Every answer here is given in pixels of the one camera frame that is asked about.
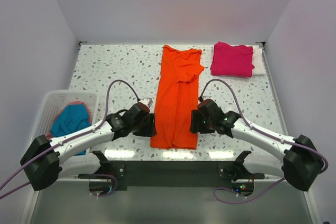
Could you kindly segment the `orange t-shirt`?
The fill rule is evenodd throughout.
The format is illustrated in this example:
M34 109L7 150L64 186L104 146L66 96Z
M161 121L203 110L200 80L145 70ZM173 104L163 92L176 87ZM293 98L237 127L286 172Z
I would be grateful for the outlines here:
M197 134L190 132L190 126L192 111L198 104L199 76L204 70L201 55L199 49L177 50L163 46L152 148L196 149Z

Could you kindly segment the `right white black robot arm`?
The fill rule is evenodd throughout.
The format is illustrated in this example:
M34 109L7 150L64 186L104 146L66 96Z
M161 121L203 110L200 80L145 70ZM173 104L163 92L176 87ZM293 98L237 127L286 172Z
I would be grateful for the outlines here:
M275 160L261 162L251 151L242 151L234 161L218 168L220 178L231 181L273 175L285 179L300 191L308 191L326 164L308 137L294 138L254 126L239 113L223 112L211 99L202 101L192 110L190 132L226 135L275 157Z

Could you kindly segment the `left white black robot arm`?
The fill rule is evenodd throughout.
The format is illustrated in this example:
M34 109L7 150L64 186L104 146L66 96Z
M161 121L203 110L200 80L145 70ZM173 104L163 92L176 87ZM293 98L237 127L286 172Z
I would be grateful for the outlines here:
M36 137L20 160L35 191L51 186L57 179L86 175L103 178L108 174L106 157L93 147L129 134L152 137L156 134L152 99L144 98L123 114L105 114L96 124L62 137Z

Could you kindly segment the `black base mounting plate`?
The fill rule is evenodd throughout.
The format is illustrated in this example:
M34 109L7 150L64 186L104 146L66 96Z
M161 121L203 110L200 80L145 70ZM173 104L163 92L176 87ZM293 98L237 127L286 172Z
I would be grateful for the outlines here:
M90 178L89 190L100 196L128 187L227 187L252 194L255 179L236 161L110 161Z

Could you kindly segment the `folded magenta t-shirt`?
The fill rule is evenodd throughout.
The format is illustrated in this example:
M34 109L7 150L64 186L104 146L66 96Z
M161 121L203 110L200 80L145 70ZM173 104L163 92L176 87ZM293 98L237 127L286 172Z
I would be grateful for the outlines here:
M214 45L211 75L250 78L255 68L252 61L252 46L231 46L218 42Z

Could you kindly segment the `white plastic laundry basket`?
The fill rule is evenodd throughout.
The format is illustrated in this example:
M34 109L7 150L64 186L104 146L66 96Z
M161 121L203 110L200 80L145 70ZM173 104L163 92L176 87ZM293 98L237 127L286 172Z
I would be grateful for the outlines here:
M49 92L39 109L31 139L48 139L75 133L96 122L98 95L89 91L56 90Z

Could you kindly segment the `folded white t-shirt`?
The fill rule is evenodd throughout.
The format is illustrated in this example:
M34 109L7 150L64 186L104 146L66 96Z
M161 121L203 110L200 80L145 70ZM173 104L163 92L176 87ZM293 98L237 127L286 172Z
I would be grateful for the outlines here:
M252 46L253 48L253 59L252 65L254 66L252 70L253 76L262 76L266 74L264 63L263 63L263 53L262 49L258 46Z

